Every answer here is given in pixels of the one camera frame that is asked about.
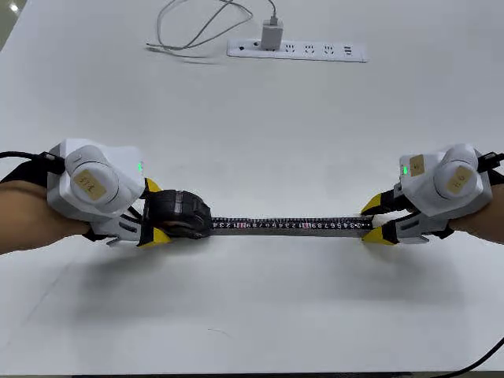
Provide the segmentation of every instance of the forearm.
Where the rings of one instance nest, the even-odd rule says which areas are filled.
[[[0,209],[0,254],[47,246],[89,230],[87,223],[51,209],[45,188],[24,181],[0,184]]]
[[[453,219],[450,227],[481,239],[504,244],[504,184],[492,187],[493,200],[481,211]]]

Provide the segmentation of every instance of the white table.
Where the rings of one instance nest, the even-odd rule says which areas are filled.
[[[188,64],[143,49],[163,1],[29,2],[0,53],[0,150],[134,144],[164,188],[250,217],[356,213],[401,154],[504,150],[504,2],[277,1],[286,38],[365,43],[370,62],[228,58],[223,38]],[[231,36],[260,32],[268,4],[248,5]],[[166,38],[213,6],[188,3]],[[503,268],[502,246],[465,235],[71,238],[0,257],[0,374],[456,369],[504,332]]]

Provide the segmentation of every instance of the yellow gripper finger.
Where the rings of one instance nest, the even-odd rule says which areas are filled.
[[[383,226],[374,228],[362,238],[366,243],[378,243],[385,246],[394,246],[399,243],[395,228],[395,220],[390,220]]]
[[[170,243],[172,240],[159,228],[145,226],[142,228],[142,235],[137,246],[142,248],[147,246],[159,246]]]
[[[372,215],[374,209],[381,207],[381,193],[371,198],[366,206],[361,210],[362,215]]]
[[[151,193],[155,193],[156,191],[161,191],[161,188],[152,180],[152,179],[145,179],[145,186],[147,190]]]

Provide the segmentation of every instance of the paper label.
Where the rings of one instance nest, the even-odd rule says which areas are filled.
[[[464,185],[467,184],[469,179],[473,176],[473,171],[467,169],[466,167],[458,167],[455,174],[447,183],[448,191],[451,191],[454,195],[460,193]]]
[[[417,155],[410,158],[409,171],[412,177],[422,175],[425,172],[424,155]]]
[[[99,200],[107,192],[105,187],[91,175],[87,169],[73,178],[73,181],[91,198],[93,201]]]

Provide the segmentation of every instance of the power strip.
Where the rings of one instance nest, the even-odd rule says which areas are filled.
[[[228,40],[228,56],[359,63],[368,61],[365,48],[352,43],[282,41],[278,50],[261,50],[260,39]]]

